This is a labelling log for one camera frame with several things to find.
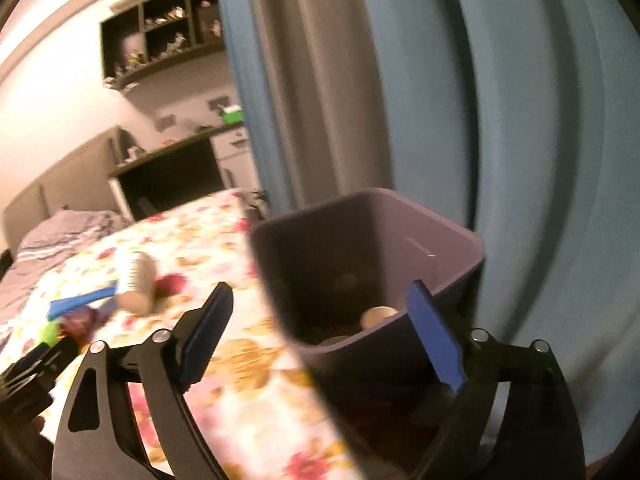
wall outlet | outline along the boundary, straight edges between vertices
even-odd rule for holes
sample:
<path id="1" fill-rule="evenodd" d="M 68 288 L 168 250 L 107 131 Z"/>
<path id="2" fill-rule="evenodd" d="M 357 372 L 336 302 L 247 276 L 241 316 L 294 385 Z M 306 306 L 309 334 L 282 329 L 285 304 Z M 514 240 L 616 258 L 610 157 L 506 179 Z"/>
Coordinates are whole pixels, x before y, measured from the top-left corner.
<path id="1" fill-rule="evenodd" d="M 171 114 L 171 115 L 166 115 L 164 117 L 160 117 L 157 121 L 156 121 L 156 131 L 157 132 L 164 132 L 167 128 L 170 128 L 171 126 L 175 126 L 175 115 Z"/>
<path id="2" fill-rule="evenodd" d="M 209 110 L 212 112 L 217 112 L 219 106 L 227 107 L 231 104 L 231 99 L 228 95 L 218 97 L 216 99 L 210 99 L 207 101 L 207 105 L 209 105 Z"/>

blue curtain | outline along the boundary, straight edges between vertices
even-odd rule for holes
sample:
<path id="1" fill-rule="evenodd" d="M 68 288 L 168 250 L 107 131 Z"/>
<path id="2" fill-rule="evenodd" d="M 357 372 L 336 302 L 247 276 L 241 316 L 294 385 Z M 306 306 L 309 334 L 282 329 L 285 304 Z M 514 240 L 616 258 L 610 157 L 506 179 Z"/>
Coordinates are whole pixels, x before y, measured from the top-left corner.
<path id="1" fill-rule="evenodd" d="M 475 225 L 476 323 L 549 341 L 602 457 L 640 408 L 638 35 L 616 0 L 366 3 L 398 190 Z"/>
<path id="2" fill-rule="evenodd" d="M 252 3 L 251 0 L 220 0 L 220 11 L 225 24 L 226 51 L 258 174 L 271 212 L 277 216 L 292 211 L 296 203 L 273 115 Z"/>

drawer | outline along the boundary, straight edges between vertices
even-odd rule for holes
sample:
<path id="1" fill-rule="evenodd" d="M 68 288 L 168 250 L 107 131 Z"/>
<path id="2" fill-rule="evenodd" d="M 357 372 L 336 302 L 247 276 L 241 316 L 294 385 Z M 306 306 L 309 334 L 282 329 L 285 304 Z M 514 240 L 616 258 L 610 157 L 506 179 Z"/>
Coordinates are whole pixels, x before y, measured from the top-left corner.
<path id="1" fill-rule="evenodd" d="M 249 135 L 247 135 L 245 128 L 238 128 L 237 130 L 216 135 L 211 138 L 211 142 L 218 160 L 248 152 L 250 148 Z"/>
<path id="2" fill-rule="evenodd" d="M 239 187 L 245 191 L 257 191 L 260 189 L 254 158 L 250 152 L 221 160 L 218 166 L 225 187 Z"/>

desk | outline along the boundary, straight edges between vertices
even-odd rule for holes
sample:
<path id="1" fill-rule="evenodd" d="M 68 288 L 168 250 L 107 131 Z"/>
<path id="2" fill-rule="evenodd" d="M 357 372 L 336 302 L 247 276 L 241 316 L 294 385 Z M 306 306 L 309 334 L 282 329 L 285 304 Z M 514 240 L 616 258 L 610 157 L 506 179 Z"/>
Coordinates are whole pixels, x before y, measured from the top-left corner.
<path id="1" fill-rule="evenodd" d="M 145 153 L 116 168 L 109 184 L 123 215 L 135 221 L 225 187 L 259 189 L 242 123 L 206 128 Z"/>

gray curtain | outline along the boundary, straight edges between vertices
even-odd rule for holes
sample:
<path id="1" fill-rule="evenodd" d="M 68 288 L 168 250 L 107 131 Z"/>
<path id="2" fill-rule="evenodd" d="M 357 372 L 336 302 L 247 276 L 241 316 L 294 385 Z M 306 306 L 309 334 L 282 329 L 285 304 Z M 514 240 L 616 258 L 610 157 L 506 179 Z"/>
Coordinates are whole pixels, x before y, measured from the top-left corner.
<path id="1" fill-rule="evenodd" d="M 391 187 L 376 54 L 362 0 L 253 0 L 299 206 Z"/>

